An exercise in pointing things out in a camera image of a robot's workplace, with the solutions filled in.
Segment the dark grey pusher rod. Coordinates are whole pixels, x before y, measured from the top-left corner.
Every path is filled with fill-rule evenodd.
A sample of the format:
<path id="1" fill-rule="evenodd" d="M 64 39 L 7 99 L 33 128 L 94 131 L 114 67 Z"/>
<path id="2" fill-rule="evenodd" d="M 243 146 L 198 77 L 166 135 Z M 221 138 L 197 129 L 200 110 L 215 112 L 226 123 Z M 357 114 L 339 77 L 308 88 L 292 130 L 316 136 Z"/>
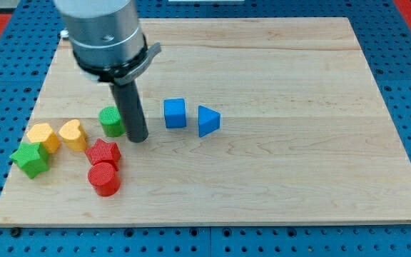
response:
<path id="1" fill-rule="evenodd" d="M 145 141 L 148 138 L 148 128 L 136 83 L 111 84 L 110 88 L 128 140 L 134 143 Z"/>

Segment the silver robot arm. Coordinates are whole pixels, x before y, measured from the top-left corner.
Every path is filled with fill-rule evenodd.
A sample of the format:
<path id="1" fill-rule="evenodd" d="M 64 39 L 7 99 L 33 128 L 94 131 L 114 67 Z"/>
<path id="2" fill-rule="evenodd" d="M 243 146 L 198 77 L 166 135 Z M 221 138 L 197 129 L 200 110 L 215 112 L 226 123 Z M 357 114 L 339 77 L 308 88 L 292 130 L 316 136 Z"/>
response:
<path id="1" fill-rule="evenodd" d="M 131 0 L 55 0 L 78 66 L 110 84 L 129 141 L 148 138 L 136 79 L 161 52 L 149 46 Z"/>

